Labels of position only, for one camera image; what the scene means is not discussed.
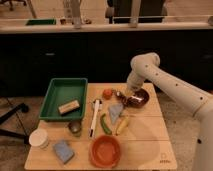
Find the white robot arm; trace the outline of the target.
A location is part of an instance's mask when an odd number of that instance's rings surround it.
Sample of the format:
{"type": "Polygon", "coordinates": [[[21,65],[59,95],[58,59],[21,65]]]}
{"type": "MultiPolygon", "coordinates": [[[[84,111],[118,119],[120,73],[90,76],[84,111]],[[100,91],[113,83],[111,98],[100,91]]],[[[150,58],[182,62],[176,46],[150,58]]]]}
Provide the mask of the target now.
{"type": "Polygon", "coordinates": [[[133,57],[130,65],[128,90],[138,91],[148,79],[200,122],[192,171],[213,171],[213,95],[161,70],[154,52],[133,57]]]}

